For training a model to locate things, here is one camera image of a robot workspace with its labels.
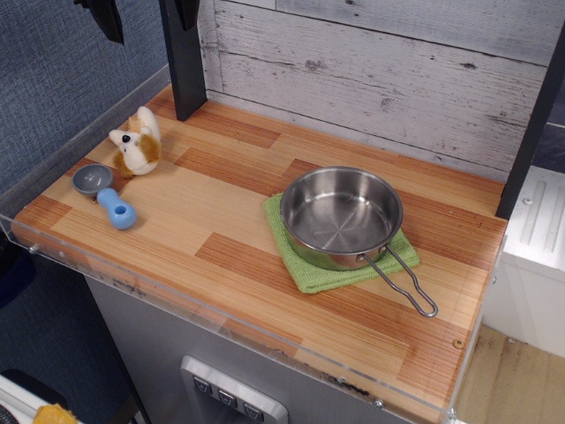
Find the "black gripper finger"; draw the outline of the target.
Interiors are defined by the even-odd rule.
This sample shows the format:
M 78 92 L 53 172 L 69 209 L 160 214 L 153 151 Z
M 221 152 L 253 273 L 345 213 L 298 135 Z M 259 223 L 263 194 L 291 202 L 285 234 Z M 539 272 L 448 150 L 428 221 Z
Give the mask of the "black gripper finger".
M 122 21 L 115 0 L 74 0 L 73 4 L 90 11 L 109 41 L 124 43 Z
M 200 0 L 175 0 L 175 6 L 182 28 L 193 29 L 198 22 Z

